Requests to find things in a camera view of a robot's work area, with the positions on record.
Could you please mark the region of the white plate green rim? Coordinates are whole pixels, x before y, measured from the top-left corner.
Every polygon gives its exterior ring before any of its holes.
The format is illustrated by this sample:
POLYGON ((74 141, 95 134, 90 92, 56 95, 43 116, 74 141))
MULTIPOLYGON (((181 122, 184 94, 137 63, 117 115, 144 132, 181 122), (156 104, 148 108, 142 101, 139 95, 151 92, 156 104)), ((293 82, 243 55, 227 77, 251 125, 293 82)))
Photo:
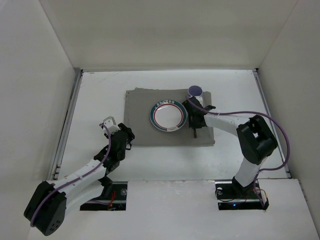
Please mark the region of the white plate green rim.
POLYGON ((188 119, 186 108, 178 101, 165 99, 157 102, 149 112, 151 124, 162 132, 181 129, 188 119))

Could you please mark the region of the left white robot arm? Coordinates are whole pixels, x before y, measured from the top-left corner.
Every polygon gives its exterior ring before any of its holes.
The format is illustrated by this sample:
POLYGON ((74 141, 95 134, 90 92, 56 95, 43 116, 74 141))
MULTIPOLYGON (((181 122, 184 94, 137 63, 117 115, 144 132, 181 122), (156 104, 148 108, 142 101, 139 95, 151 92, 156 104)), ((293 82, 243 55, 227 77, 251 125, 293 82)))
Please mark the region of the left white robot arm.
POLYGON ((100 124, 108 144, 82 168, 58 181, 42 181, 35 189, 24 217, 44 236, 53 234, 72 210, 84 204, 107 205, 112 209, 119 194, 108 174, 113 172, 135 139, 132 129, 111 119, 100 124))

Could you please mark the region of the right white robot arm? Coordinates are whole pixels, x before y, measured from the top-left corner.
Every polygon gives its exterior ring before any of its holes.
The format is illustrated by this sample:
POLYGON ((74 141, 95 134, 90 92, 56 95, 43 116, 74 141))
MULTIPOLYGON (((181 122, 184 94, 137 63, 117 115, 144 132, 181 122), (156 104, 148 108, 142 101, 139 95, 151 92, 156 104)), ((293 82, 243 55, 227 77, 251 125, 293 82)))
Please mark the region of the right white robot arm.
POLYGON ((182 105, 188 114, 191 129, 217 128, 238 138, 243 155, 239 170, 232 178, 231 188, 236 195, 253 190, 254 179, 263 162, 278 147, 278 142, 264 118, 260 115, 241 117, 237 113, 216 113, 215 107, 205 108, 194 96, 182 105))

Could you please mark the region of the purple plastic cup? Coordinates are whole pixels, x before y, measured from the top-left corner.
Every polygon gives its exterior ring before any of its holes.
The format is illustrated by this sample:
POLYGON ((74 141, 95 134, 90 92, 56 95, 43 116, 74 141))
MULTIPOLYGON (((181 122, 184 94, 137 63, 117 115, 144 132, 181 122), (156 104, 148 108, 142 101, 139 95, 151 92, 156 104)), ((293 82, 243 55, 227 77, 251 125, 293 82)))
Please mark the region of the purple plastic cup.
POLYGON ((201 97, 203 95, 203 90, 198 85, 192 85, 188 88, 188 94, 192 97, 201 97))

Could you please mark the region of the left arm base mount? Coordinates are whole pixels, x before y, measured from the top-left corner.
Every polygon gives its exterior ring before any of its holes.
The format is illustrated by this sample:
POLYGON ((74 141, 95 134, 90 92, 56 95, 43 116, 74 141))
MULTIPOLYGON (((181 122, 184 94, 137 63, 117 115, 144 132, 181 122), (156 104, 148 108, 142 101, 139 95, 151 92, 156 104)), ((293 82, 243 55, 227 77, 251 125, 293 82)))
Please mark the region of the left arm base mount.
POLYGON ((125 211, 127 208, 128 182, 113 181, 100 196, 80 206, 80 211, 125 211))

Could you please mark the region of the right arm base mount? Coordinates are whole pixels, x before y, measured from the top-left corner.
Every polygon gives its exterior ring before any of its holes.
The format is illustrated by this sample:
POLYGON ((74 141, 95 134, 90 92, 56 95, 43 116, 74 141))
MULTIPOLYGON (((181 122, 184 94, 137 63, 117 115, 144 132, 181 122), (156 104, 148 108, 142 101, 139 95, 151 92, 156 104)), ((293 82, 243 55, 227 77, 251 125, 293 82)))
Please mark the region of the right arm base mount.
POLYGON ((258 181, 255 188, 252 184, 245 188, 236 186, 231 180, 216 181, 214 194, 220 211, 266 211, 270 205, 268 195, 260 188, 258 181))

